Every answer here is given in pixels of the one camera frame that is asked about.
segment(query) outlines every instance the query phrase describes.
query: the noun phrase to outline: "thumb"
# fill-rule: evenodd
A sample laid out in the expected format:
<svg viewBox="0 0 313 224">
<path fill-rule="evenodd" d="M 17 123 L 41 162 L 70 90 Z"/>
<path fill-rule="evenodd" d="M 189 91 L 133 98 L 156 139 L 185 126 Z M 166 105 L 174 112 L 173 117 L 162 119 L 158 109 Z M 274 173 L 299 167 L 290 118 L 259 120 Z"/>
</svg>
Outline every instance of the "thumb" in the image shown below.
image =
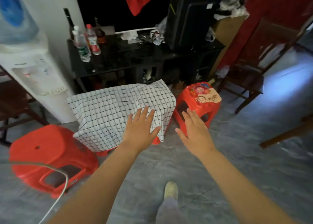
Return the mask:
<svg viewBox="0 0 313 224">
<path fill-rule="evenodd" d="M 175 128 L 175 131 L 182 140 L 182 142 L 186 145 L 186 143 L 188 142 L 188 138 L 186 137 L 186 135 L 179 128 Z"/>
<path fill-rule="evenodd" d="M 160 131 L 160 130 L 161 130 L 161 126 L 156 127 L 156 128 L 153 130 L 153 132 L 151 133 L 152 139 L 155 139 L 155 138 L 156 138 L 156 136 L 159 134 L 159 131 Z"/>
</svg>

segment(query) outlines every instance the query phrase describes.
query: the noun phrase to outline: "wine bottle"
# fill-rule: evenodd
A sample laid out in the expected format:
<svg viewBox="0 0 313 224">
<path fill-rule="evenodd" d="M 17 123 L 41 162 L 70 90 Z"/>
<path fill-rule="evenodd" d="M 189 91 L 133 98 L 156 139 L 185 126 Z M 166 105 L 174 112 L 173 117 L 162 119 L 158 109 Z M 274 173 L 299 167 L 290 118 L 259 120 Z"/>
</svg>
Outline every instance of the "wine bottle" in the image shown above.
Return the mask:
<svg viewBox="0 0 313 224">
<path fill-rule="evenodd" d="M 99 44 L 104 44 L 106 42 L 105 38 L 105 32 L 101 29 L 100 24 L 98 23 L 97 17 L 95 17 L 95 22 L 96 22 L 96 28 L 95 28 L 95 33 L 98 39 Z"/>
<path fill-rule="evenodd" d="M 69 24 L 69 35 L 71 37 L 71 40 L 74 40 L 73 30 L 74 30 L 74 24 L 71 18 L 71 15 L 69 14 L 69 11 L 67 8 L 63 8 L 65 16 L 67 18 L 68 24 Z"/>
</svg>

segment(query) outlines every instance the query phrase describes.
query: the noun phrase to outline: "white shoe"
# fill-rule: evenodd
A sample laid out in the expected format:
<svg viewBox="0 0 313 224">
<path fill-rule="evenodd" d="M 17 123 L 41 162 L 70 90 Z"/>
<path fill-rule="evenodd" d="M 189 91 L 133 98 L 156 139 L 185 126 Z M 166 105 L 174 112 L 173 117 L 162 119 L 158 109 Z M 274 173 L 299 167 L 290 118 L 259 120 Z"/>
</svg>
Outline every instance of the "white shoe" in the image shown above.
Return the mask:
<svg viewBox="0 0 313 224">
<path fill-rule="evenodd" d="M 173 181 L 167 182 L 164 190 L 164 199 L 172 197 L 178 199 L 178 187 Z"/>
</svg>

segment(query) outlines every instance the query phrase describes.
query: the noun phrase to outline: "person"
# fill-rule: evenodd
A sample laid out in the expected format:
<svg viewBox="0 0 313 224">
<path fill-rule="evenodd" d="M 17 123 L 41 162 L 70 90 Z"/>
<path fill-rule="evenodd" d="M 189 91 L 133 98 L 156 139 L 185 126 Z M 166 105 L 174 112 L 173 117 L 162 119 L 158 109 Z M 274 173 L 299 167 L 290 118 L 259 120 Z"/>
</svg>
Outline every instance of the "person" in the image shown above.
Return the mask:
<svg viewBox="0 0 313 224">
<path fill-rule="evenodd" d="M 150 133 L 154 110 L 148 116 L 147 112 L 148 107 L 145 107 L 143 111 L 137 111 L 134 119 L 129 115 L 121 144 L 49 224 L 107 222 L 117 192 L 136 157 L 152 143 L 161 129 L 157 127 Z M 215 148 L 208 128 L 196 112 L 187 109 L 182 115 L 188 136 L 176 128 L 178 136 L 216 181 L 240 223 L 295 223 Z M 156 224 L 187 223 L 178 209 L 177 198 L 177 185 L 167 183 Z"/>
</svg>

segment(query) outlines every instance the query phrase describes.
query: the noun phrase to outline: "hand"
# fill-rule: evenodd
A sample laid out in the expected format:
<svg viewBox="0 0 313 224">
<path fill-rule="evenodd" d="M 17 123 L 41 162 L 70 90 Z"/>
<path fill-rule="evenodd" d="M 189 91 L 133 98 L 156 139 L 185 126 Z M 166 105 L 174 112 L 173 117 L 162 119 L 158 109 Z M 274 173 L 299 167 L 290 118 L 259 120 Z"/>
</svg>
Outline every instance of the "hand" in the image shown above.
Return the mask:
<svg viewBox="0 0 313 224">
<path fill-rule="evenodd" d="M 153 142 L 161 130 L 161 127 L 156 127 L 150 134 L 154 109 L 151 110 L 147 117 L 148 108 L 149 107 L 146 106 L 142 113 L 142 109 L 138 109 L 134 119 L 132 114 L 128 116 L 123 141 L 119 147 L 135 151 L 138 155 Z"/>
<path fill-rule="evenodd" d="M 208 128 L 199 118 L 197 113 L 190 109 L 187 109 L 187 113 L 182 112 L 186 123 L 188 137 L 186 137 L 179 128 L 176 128 L 175 131 L 187 149 L 201 160 L 203 157 L 217 150 L 214 146 L 211 135 L 209 134 Z"/>
</svg>

